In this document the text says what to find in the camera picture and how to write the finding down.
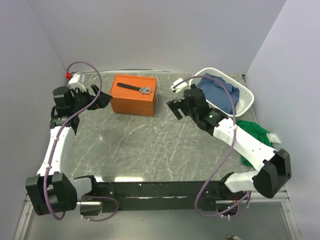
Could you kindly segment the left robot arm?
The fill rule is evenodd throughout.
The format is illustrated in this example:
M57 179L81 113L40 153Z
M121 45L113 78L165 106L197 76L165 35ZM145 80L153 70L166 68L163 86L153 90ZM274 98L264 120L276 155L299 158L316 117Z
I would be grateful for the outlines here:
M79 111L104 109L112 96L102 92L97 85L91 85L94 95L88 89L61 86L53 90L54 107L51 110L50 141L40 169L34 177L26 180L25 188L35 213L39 216L51 213L65 213L74 210L82 197L94 201L100 194L93 175L86 175L70 181L64 174L69 151L78 126Z

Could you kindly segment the black adjustable wrench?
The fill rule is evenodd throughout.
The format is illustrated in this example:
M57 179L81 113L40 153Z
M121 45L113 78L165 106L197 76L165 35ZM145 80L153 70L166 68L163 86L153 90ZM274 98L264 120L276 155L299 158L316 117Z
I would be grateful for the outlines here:
M150 87L148 87L148 86L147 87L138 87L138 86L122 83L122 82L118 82L117 86L121 87L121 88L125 88L125 89L138 91L138 92L140 92L140 93L142 93L144 95L149 95L149 94L151 94L153 92L152 89Z

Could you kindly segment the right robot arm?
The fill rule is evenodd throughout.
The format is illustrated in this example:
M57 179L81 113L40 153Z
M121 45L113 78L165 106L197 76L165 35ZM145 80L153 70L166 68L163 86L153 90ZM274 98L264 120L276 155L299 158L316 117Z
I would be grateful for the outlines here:
M167 105L178 120L190 117L198 128L223 141L245 157L254 170L231 173L219 186L219 195L228 200L237 192L257 191L273 198L291 178L291 161L284 149L276 150L258 141L217 108L210 107L201 89L193 86L173 88L176 98Z

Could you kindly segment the orange drawer box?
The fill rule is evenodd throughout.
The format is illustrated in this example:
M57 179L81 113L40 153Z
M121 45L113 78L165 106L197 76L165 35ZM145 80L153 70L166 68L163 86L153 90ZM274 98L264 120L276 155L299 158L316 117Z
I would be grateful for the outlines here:
M150 87L151 94L142 94L139 91L117 86L124 83L137 87ZM116 74L109 94L112 96L110 102L114 113L141 115L152 117L156 103L157 78L150 76L138 76L127 74Z

